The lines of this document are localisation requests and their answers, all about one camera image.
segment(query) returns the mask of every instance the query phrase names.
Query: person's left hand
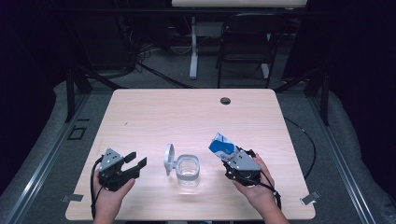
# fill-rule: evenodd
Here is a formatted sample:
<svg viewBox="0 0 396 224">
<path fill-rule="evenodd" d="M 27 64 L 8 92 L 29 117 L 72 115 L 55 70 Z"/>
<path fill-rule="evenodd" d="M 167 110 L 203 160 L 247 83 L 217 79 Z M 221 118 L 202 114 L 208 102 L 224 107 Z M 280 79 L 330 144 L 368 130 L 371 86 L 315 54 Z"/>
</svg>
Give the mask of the person's left hand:
<svg viewBox="0 0 396 224">
<path fill-rule="evenodd" d="M 100 193 L 95 204 L 96 214 L 93 223 L 113 223 L 120 211 L 122 199 L 133 186 L 134 179 L 130 179 L 117 191 L 113 192 L 105 188 L 102 189 L 102 185 L 99 183 L 99 170 L 96 170 L 93 176 L 93 190 L 95 192 L 95 197 L 99 190 Z"/>
</svg>

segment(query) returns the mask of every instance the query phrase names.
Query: blue and white package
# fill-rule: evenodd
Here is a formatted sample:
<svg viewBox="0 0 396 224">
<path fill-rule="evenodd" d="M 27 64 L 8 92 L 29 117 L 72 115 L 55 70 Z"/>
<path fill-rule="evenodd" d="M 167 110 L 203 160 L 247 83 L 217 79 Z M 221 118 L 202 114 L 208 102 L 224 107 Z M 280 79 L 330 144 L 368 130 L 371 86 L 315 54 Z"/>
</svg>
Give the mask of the blue and white package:
<svg viewBox="0 0 396 224">
<path fill-rule="evenodd" d="M 230 161 L 238 152 L 236 146 L 221 133 L 216 134 L 209 149 L 222 161 Z"/>
</svg>

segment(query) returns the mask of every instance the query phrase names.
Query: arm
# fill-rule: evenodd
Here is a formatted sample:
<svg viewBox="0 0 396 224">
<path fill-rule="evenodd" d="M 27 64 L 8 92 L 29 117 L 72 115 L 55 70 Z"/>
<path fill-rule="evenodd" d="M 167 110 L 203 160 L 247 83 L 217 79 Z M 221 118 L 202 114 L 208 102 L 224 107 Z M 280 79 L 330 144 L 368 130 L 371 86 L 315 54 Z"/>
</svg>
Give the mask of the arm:
<svg viewBox="0 0 396 224">
<path fill-rule="evenodd" d="M 93 223 L 113 223 L 120 211 L 122 199 L 133 186 L 134 179 L 130 179 L 124 186 L 115 192 L 102 189 L 102 185 L 99 183 L 99 171 L 96 170 L 93 177 L 93 190 L 95 195 L 97 195 L 99 191 L 100 192 L 95 203 L 96 215 Z"/>
<path fill-rule="evenodd" d="M 256 153 L 256 157 L 253 158 L 253 160 L 257 162 L 262 169 L 262 172 L 265 173 L 271 181 L 271 184 L 274 186 L 275 181 L 271 177 L 267 166 L 259 154 Z M 270 185 L 263 174 L 261 174 L 261 180 L 263 184 Z M 233 181 L 233 184 L 242 194 L 245 195 L 245 197 L 247 197 L 247 200 L 259 212 L 265 223 L 289 223 L 285 218 L 285 215 L 283 215 L 282 211 L 277 207 L 274 194 L 271 190 L 262 186 L 245 187 L 236 181 Z"/>
</svg>

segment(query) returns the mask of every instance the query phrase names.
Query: chair backrest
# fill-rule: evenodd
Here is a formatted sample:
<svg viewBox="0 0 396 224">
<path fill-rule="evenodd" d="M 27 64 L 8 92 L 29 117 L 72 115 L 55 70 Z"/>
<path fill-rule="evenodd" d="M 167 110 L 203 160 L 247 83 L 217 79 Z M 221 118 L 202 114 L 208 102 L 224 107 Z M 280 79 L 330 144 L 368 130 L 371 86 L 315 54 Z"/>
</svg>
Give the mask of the chair backrest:
<svg viewBox="0 0 396 224">
<path fill-rule="evenodd" d="M 229 17 L 222 27 L 223 33 L 283 34 L 288 20 L 278 14 L 238 13 Z"/>
</svg>

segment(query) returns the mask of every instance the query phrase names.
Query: white desk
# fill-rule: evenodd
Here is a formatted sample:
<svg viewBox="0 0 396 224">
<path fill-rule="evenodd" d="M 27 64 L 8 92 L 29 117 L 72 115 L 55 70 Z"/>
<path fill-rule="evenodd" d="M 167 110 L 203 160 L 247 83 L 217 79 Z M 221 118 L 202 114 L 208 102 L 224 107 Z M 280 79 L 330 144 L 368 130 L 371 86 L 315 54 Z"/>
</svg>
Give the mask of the white desk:
<svg viewBox="0 0 396 224">
<path fill-rule="evenodd" d="M 222 97 L 230 98 L 231 103 L 221 104 Z M 83 199 L 70 202 L 66 217 L 92 219 L 91 169 L 111 147 L 123 156 L 137 152 L 135 161 L 123 169 L 148 157 L 117 219 L 261 219 L 224 175 L 221 160 L 208 149 L 216 133 L 224 134 L 239 147 L 260 153 L 276 181 L 287 218 L 315 216 L 312 204 L 300 202 L 308 190 L 274 92 L 199 89 L 115 91 L 74 192 Z M 166 175 L 163 157 L 169 143 L 175 146 L 176 158 L 181 154 L 199 158 L 200 184 L 195 189 L 182 189 L 175 171 Z"/>
<path fill-rule="evenodd" d="M 307 0 L 172 0 L 173 7 L 305 7 Z M 191 66 L 190 79 L 197 78 L 198 52 L 196 46 L 196 21 L 191 22 Z M 262 65 L 262 74 L 268 75 L 268 66 Z"/>
</svg>

